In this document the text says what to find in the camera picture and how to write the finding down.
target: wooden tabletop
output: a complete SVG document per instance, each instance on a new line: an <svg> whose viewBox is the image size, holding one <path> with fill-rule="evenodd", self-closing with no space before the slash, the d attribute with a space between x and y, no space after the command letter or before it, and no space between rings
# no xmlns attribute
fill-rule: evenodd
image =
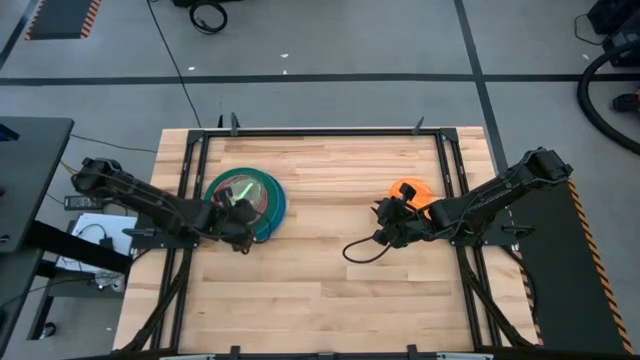
<svg viewBox="0 0 640 360"><path fill-rule="evenodd" d="M163 131L151 184L177 192L187 131ZM469 186L493 178L483 129L459 127L458 134ZM194 154L195 172L198 148ZM368 265L341 255L346 244L379 227L369 207L398 178L422 179L444 197L432 137L215 138L205 189L223 171L244 166L282 184L284 222L246 256L224 243L201 243L191 267L181 353L228 353L232 345L245 353L402 352L408 344L419 351L472 350L455 251L447 242L392 249ZM187 194L194 181L191 174ZM458 194L455 181L454 188ZM366 259L381 249L369 242L350 255ZM496 303L537 342L519 267L498 248L484 254ZM164 259L165 250L153 250L134 264L114 348L129 342L155 307ZM173 318L171 309L167 318ZM164 345L170 328L165 319Z"/></svg>

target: orange plate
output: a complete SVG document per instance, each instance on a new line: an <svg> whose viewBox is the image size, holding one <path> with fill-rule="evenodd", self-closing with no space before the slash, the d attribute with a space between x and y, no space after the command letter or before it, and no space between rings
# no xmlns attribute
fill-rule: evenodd
<svg viewBox="0 0 640 360"><path fill-rule="evenodd" d="M402 178L393 183L389 189L389 196L395 196L402 199L400 186L402 186L403 183L407 183L416 189L416 196L413 197L413 200L409 201L411 206L421 208L433 201L433 192L431 192L429 185L415 178Z"/></svg>

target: black hose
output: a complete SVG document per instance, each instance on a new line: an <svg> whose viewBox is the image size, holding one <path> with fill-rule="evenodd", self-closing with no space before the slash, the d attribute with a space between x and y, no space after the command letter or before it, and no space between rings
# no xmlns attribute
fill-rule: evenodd
<svg viewBox="0 0 640 360"><path fill-rule="evenodd" d="M584 115L587 117L587 119L589 119L593 126L600 130L600 132L603 133L606 137L613 140L616 144L638 155L640 155L640 143L632 140L631 138L625 136L623 133L614 129L602 118L602 116L600 116L595 107L593 107L591 98L589 98L589 83L591 83L593 75L600 68L600 66L611 60L611 58L627 51L637 49L639 47L640 40L636 40L616 47L615 49L600 55L591 63L591 65L587 67L584 73L582 73L582 77L580 78L580 82L578 83L578 103L580 104L580 108L584 112Z"/></svg>
<svg viewBox="0 0 640 360"><path fill-rule="evenodd" d="M216 9L220 14L222 14L222 24L220 24L217 27L211 27L206 22L204 22L204 20L197 18L196 10L198 10L198 8L200 8L201 6L211 6L212 8ZM222 29L227 27L227 21L228 21L227 12L224 10L222 5L220 5L217 1L214 1L214 0L200 0L200 1L197 1L195 4L191 5L191 8L189 9L189 18L191 19L191 24L193 24L196 30L206 35L213 35L213 34L219 33L220 31L222 31Z"/></svg>

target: concrete floor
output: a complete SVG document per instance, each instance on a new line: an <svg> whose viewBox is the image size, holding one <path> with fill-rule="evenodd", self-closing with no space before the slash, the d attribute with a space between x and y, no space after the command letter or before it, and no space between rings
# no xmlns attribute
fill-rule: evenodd
<svg viewBox="0 0 640 360"><path fill-rule="evenodd" d="M7 61L0 63L0 83L39 78L66 85L2 85L0 114L70 117L76 121L75 134L149 149L157 146L163 128L196 126L179 84L152 84L145 79L176 75L145 1L103 0L84 40L25 41L21 35ZM0 49L35 2L0 2ZM180 72L193 79L212 76L187 85L204 126L215 126L221 113L231 111L243 126L256 127L413 125L425 116L425 126L497 124L510 163L539 145L556 149L575 168L573 177L609 280L632 342L640 349L640 312L634 310L640 301L640 246L635 236L640 222L634 216L640 202L635 183L640 159L587 122L575 100L576 83L491 82L488 99L482 100L471 77L450 82L251 80L285 71L288 75L477 75L481 68L485 74L580 74L602 53L573 37L574 17L594 2L400 0L389 5L383 0L245 0L225 5L229 26L213 37L196 32L187 12L173 7L170 0L152 6ZM461 10L466 10L480 67L469 61L465 45L470 38L465 44ZM597 39L586 22L581 24L582 34ZM609 65L600 70L617 71ZM244 77L239 83L216 77L226 75ZM135 77L136 84L104 84L123 77ZM84 83L96 85L77 85L80 81L74 79L79 78L92 78ZM636 114L619 116L608 109L613 96L635 91L636 85L597 83L592 97L607 119L640 139ZM487 109L483 111L487 100L495 124ZM499 152L495 134L492 141ZM85 156L118 159L146 180L154 162L152 154L72 139L65 161L79 166ZM59 199L73 193L63 169L56 173L49 193ZM65 228L77 215L45 199L38 218ZM41 284L38 279L34 286ZM110 350L119 301L58 299L50 314L58 334L27 342L28 318L35 311L37 295L27 300L6 359L36 359L44 354L63 359Z"/></svg>

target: black cable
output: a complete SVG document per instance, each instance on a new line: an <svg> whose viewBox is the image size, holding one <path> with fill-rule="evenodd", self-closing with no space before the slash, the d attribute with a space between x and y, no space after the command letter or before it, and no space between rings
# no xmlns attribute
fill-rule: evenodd
<svg viewBox="0 0 640 360"><path fill-rule="evenodd" d="M218 27L213 28L209 26L206 22L204 22L204 20L198 18L196 16L196 10L198 10L198 8L202 6L211 6L212 8L216 9L220 14L222 14L222 24L220 24L220 26ZM193 5L191 5L191 8L189 9L189 19L191 19L191 24L193 24L193 27L195 27L196 30L198 30L199 32L205 35L213 35L213 34L219 33L225 27L227 27L227 21L229 20L229 17L227 16L227 12L224 10L222 5L220 5L217 1L200 0L194 3Z"/></svg>
<svg viewBox="0 0 640 360"><path fill-rule="evenodd" d="M533 306L531 306L531 316L535 320L538 318L538 292L536 291L536 285L533 282L533 277L531 276L531 273L527 270L527 268L524 266L524 262L522 261L522 259L520 259L513 252L513 250L511 250L511 247L507 245L500 246L500 247L502 248L502 250L504 250L507 253L507 255L509 255L509 257L513 259L513 261L515 261L520 266L522 271L524 271L524 274L527 276L527 280L529 282L529 289L531 290L531 297L533 298Z"/></svg>
<svg viewBox="0 0 640 360"><path fill-rule="evenodd" d="M105 209L108 205L116 205L116 206L119 206L119 207L123 208L123 209L124 209L124 216L129 216L129 208L127 208L127 207L126 207L126 206L124 206L123 204L119 204L119 203L116 203L116 202L109 202L109 203L105 204L105 206L104 206L104 207L102 207L102 213L103 213L103 214L104 214L104 209Z"/></svg>
<svg viewBox="0 0 640 360"><path fill-rule="evenodd" d="M580 19L583 16L587 16L587 14L582 14L582 15L578 15L573 19L573 35L581 41L586 42L587 44L591 44L591 45L595 45L595 46L601 46L602 44L604 44L607 40L609 40L610 35L606 36L604 39L602 39L602 41L600 42L595 42L595 41L591 41L589 39L585 39L583 37L581 37L580 35L578 35L578 19Z"/></svg>
<svg viewBox="0 0 640 360"><path fill-rule="evenodd" d="M89 277L89 278L84 278L84 279L69 279L69 280L58 281L58 282L53 283L53 284L47 284L45 286L40 286L40 287L37 287L35 289L31 289L31 290L25 291L24 293L22 293L20 295L16 295L16 296L12 297L11 299L3 302L2 305L0 305L0 309L2 309L3 307L9 305L10 303L12 303L12 302L14 302L14 301L16 301L16 300L18 300L20 298L28 296L29 294L31 294L34 291L42 290L42 289L47 288L47 287L52 287L52 286L56 286L56 285L60 285L60 284L68 283L68 282L92 281L92 280L97 280L97 279L115 279L116 277L117 276L103 276L103 277Z"/></svg>
<svg viewBox="0 0 640 360"><path fill-rule="evenodd" d="M371 239L373 239L373 237L369 236L369 237L366 237L364 239L360 239L360 240L354 241L354 242L350 243L349 245L345 246L344 249L342 249L342 257L344 257L347 261L352 262L354 264L369 264L369 263L372 263L372 262L380 259L382 257L382 255L386 254L387 251L389 251L389 249L391 249L391 244L393 244L393 241L390 241L389 245L387 245L387 247L385 247L384 250L382 250L382 252L380 254L372 257L371 259L367 259L367 260L356 260L356 259L350 258L347 255L347 250L349 250L349 248L351 248L352 246L361 244L363 242L369 241Z"/></svg>
<svg viewBox="0 0 640 360"><path fill-rule="evenodd" d="M498 327L502 330L507 340L514 347L533 347L534 345L530 343L527 339L523 338L518 330L511 325L509 319L504 315L504 313L500 310L498 305L493 301L491 295L486 291L486 289L482 286L478 277L471 269L471 264L469 263L469 259L467 258L467 254L462 249L462 256L458 258L460 264L460 274L462 275L463 281L466 281L469 286L476 293L485 309L491 317L496 321Z"/></svg>
<svg viewBox="0 0 640 360"><path fill-rule="evenodd" d="M91 227L94 227L94 226L97 226L97 227L99 227L100 229L102 229L102 233L104 234L104 236L102 236L102 238L103 238L103 239L106 239L106 238L108 237L108 235L107 235L107 230L104 228L104 226L102 226L102 225L100 225L100 224L89 224L89 225L87 225L87 226L83 227L83 228L82 228L82 230L78 231L78 235L76 235L76 236L78 236L78 237L79 237L80 235L82 235L82 233L83 233L85 230L87 230L87 229L89 229L89 228L91 228Z"/></svg>
<svg viewBox="0 0 640 360"><path fill-rule="evenodd" d="M138 261L138 259L140 259L141 257L143 257L146 253L148 253L149 251L151 251L151 249L144 249L142 251L140 251L140 253L138 254L138 256L136 256L135 258L133 258L133 261L131 261L131 265L133 265L134 262Z"/></svg>
<svg viewBox="0 0 640 360"><path fill-rule="evenodd" d="M182 257L182 263L178 268L176 276L171 281L171 285L169 285L166 294L164 294L164 296L162 296L162 298L158 301L158 304L153 309L151 315L149 315L149 318L147 319L147 321L145 321L142 328L138 330L133 339L127 345L122 347L120 351L130 352L142 350L144 345L147 343L147 340L153 333L153 329L163 319L164 314L169 307L169 304L171 304L171 301L173 300L173 297L183 286L187 286L189 278L189 265L191 264L191 261L187 260L187 256Z"/></svg>
<svg viewBox="0 0 640 360"><path fill-rule="evenodd" d="M58 199L56 199L55 197L53 197L52 195L49 195L49 193L46 193L47 197L49 197L51 200L57 202L58 204L64 206L64 203Z"/></svg>
<svg viewBox="0 0 640 360"><path fill-rule="evenodd" d="M75 135L75 134L71 134L70 136L73 137L73 138L76 138L76 139L82 139L82 140L85 140L85 141L91 141L91 142L95 142L95 143L98 143L98 144L107 145L107 146L111 146L111 147L118 148L118 149L123 149L123 150L142 151L142 152L148 152L148 153L151 153L151 154L157 154L158 153L157 151L153 151L153 150L149 150L149 149L132 148L132 147L127 147L127 146L111 144L111 143L108 143L106 141L90 139L90 138L87 138L87 137L84 137L84 136L80 136L80 135Z"/></svg>
<svg viewBox="0 0 640 360"><path fill-rule="evenodd" d="M580 104L580 108L582 109L582 112L584 112L584 115L587 117L587 120L589 120L589 122L591 122L593 126L600 130L601 133L603 133L609 139L613 140L616 144L635 154L640 155L640 143L627 137L623 133L614 129L613 126L609 125L598 113L596 108L593 106L593 103L591 103L591 98L589 97L589 84L591 83L591 79L593 78L593 75L596 73L596 71L602 65L604 65L604 63L611 60L615 56L638 48L640 48L640 40L635 40L618 46L610 51L607 51L606 53L596 58L591 63L591 65L587 67L584 73L582 73L582 77L578 82L578 104Z"/></svg>
<svg viewBox="0 0 640 360"><path fill-rule="evenodd" d="M104 226L102 226L102 225L100 225L100 224L96 224L96 223L94 223L94 224L89 224L89 225L87 225L87 226L83 227L83 228L82 228L82 230L78 231L78 235L76 235L76 236L77 236L77 237L80 237L80 235L82 235L82 233L83 233L85 230L87 230L87 229L89 229L89 228L91 228L91 227L94 227L94 226L97 226L97 227L99 227L100 229L102 229L102 239L103 239L103 240L104 240L104 239L106 239L106 238L109 236L109 235L107 234L107 230L104 228ZM67 258L66 258L66 257L64 257L64 256L62 256L62 257L61 257L61 259L62 259L62 262L64 262L66 265L69 265L69 262L71 262L71 263L77 262L77 263L78 263L78 269L80 270L80 272L84 272L84 271L82 270L82 262L80 262L80 261L78 261L78 260L67 261Z"/></svg>
<svg viewBox="0 0 640 360"><path fill-rule="evenodd" d="M178 73L178 77L180 78L180 84L182 85L182 90L184 91L184 95L187 97L189 101L189 105L191 106L191 110L193 110L193 115L196 117L196 121L198 122L198 127L202 127L202 123L200 122L200 117L198 116L198 112L196 111L196 107L193 105L193 101L191 101L191 97L189 96L189 92L187 91L187 87L184 84L184 78L180 73L180 68L176 63L176 59L173 57L173 53L171 49L169 49L169 44L167 44L167 40L164 38L164 34L162 33L162 29L160 28L160 24L158 24L158 19L156 19L156 14L153 12L153 8L151 7L151 0L147 0L147 6L149 7L149 11L151 12L151 17L153 18L153 22L156 24L156 28L158 29L158 33L160 33L160 38L162 38L162 42L164 43L164 47L167 48L167 52L169 53L169 57L171 57L171 62L173 66L176 68L176 72Z"/></svg>

